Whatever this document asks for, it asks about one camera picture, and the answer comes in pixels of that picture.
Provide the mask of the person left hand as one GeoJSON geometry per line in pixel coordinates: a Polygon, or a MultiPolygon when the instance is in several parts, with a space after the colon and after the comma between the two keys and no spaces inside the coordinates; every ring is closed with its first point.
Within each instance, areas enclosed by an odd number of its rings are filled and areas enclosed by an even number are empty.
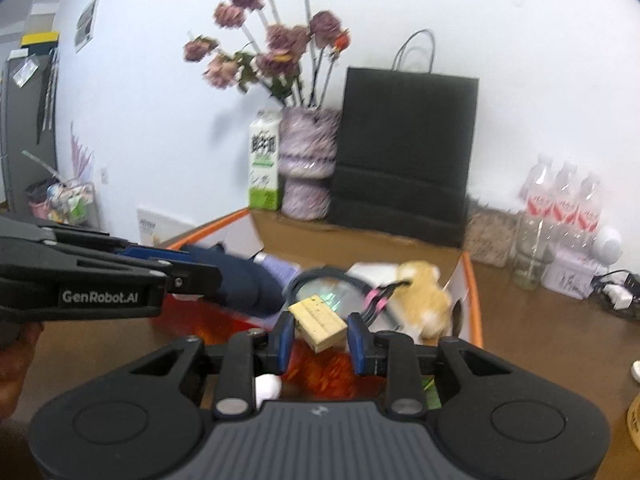
{"type": "Polygon", "coordinates": [[[10,417],[17,407],[30,364],[35,356],[42,323],[27,323],[21,335],[0,353],[0,417],[10,417]]]}

